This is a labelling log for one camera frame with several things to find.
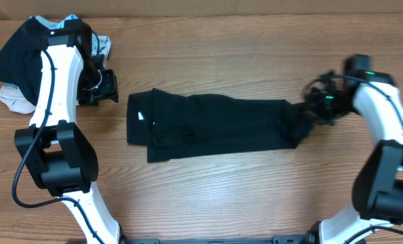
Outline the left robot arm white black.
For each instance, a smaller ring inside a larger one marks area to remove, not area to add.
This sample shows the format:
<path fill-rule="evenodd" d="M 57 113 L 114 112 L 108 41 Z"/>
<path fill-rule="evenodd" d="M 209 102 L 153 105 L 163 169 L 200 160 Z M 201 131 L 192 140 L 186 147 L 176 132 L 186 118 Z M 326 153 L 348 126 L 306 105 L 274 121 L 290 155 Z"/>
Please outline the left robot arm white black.
<path fill-rule="evenodd" d="M 86 243 L 122 243 L 120 224 L 111 216 L 98 189 L 98 158 L 77 125 L 78 105 L 119 101 L 117 79 L 105 69 L 106 57 L 92 54 L 96 34 L 82 19 L 66 20 L 62 28 L 41 37 L 41 85 L 36 110 L 26 129 L 15 132 L 22 160 L 12 183 L 12 198 L 24 208 L 62 202 L 69 208 Z M 23 169 L 52 198 L 23 203 L 17 187 Z"/>

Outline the black polo shirt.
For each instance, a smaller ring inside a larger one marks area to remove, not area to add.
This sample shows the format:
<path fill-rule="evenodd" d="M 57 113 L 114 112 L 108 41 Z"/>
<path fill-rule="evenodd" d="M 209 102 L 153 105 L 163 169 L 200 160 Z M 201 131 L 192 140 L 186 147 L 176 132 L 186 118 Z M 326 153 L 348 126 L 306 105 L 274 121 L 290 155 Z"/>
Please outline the black polo shirt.
<path fill-rule="evenodd" d="M 286 100 L 181 96 L 152 89 L 128 97 L 127 142 L 145 146 L 149 163 L 295 149 L 313 128 L 302 108 Z"/>

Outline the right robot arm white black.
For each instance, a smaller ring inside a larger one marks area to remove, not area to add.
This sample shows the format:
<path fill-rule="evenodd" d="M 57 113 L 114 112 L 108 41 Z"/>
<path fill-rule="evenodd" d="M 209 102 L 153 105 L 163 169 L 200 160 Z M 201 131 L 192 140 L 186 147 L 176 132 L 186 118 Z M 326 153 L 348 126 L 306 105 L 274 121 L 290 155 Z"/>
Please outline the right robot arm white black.
<path fill-rule="evenodd" d="M 360 115 L 374 149 L 355 179 L 352 202 L 315 223 L 304 243 L 363 243 L 378 230 L 403 236 L 403 106 L 392 77 L 369 70 L 320 75 L 303 90 L 305 114 L 332 125 L 348 113 Z"/>

